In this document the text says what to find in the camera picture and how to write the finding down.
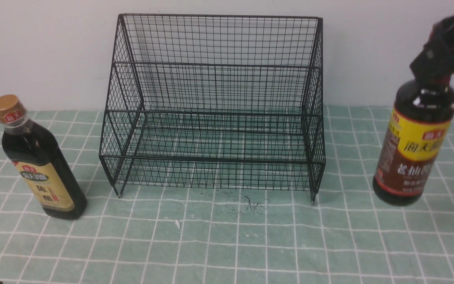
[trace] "red brand logo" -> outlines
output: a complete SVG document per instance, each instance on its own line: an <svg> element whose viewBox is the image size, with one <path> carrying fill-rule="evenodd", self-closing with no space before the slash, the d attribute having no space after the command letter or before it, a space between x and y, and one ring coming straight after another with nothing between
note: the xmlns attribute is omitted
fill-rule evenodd
<svg viewBox="0 0 454 284"><path fill-rule="evenodd" d="M9 112L5 115L6 122L14 122L15 120L22 117L22 113L20 111Z"/></svg>
<svg viewBox="0 0 454 284"><path fill-rule="evenodd" d="M22 168L27 172L37 172L35 168L30 166L22 166Z"/></svg>
<svg viewBox="0 0 454 284"><path fill-rule="evenodd" d="M427 131L423 133L423 136L421 137L422 140L435 140L435 139L440 139L445 136L446 129L436 129L433 131Z"/></svg>
<svg viewBox="0 0 454 284"><path fill-rule="evenodd" d="M396 113L393 113L393 115L391 116L391 118L396 122L398 123L398 115Z"/></svg>

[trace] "black wire rack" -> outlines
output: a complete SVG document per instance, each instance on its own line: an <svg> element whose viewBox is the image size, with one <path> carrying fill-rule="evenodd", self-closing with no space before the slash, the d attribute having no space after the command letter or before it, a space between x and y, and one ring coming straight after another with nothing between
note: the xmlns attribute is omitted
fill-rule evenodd
<svg viewBox="0 0 454 284"><path fill-rule="evenodd" d="M310 190L325 168L322 18L122 14L99 157L125 185Z"/></svg>

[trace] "white wall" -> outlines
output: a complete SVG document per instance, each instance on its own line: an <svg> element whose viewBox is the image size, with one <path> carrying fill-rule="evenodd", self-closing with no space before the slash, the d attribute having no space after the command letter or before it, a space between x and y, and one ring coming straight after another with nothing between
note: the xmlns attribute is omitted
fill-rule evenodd
<svg viewBox="0 0 454 284"><path fill-rule="evenodd" d="M454 0L0 0L0 95L102 109L119 13L323 17L326 103L389 105Z"/></svg>

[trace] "vinegar bottle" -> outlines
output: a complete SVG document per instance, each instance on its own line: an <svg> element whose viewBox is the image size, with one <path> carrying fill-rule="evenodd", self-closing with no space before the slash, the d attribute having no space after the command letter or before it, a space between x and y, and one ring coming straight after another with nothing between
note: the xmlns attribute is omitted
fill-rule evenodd
<svg viewBox="0 0 454 284"><path fill-rule="evenodd" d="M399 88L372 181L386 203L411 205L423 194L454 115L449 80L412 80Z"/></svg>
<svg viewBox="0 0 454 284"><path fill-rule="evenodd" d="M0 97L2 148L41 203L46 214L78 219L87 199L59 149L54 135L29 119L15 95Z"/></svg>

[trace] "gold bottle cap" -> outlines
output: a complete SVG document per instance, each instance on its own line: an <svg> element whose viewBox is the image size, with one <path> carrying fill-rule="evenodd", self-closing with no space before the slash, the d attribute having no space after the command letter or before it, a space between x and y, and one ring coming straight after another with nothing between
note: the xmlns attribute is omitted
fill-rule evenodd
<svg viewBox="0 0 454 284"><path fill-rule="evenodd" d="M4 95L0 97L0 122L11 123L27 114L16 95Z"/></svg>

